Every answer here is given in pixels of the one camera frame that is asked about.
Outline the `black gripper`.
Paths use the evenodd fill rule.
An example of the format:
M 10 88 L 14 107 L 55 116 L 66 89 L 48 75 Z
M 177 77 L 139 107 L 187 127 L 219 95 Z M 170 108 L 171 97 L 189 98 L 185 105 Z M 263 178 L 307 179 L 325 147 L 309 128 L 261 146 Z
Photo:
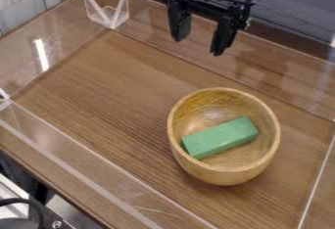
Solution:
M 166 0 L 170 34 L 175 42 L 190 34 L 191 14 L 218 21 L 210 52 L 222 56 L 233 46 L 237 31 L 247 29 L 255 0 Z

